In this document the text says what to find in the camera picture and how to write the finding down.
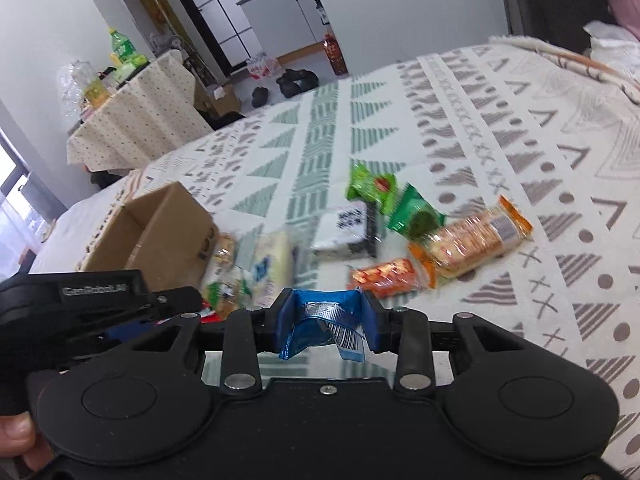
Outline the person left hand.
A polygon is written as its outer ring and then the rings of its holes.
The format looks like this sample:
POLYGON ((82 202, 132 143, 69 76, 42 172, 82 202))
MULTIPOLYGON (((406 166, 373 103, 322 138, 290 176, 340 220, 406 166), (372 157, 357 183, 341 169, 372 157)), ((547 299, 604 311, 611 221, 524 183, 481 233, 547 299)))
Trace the person left hand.
POLYGON ((53 458, 47 441, 38 434, 29 412, 0 417, 0 455, 21 457, 32 471, 42 469, 53 458))

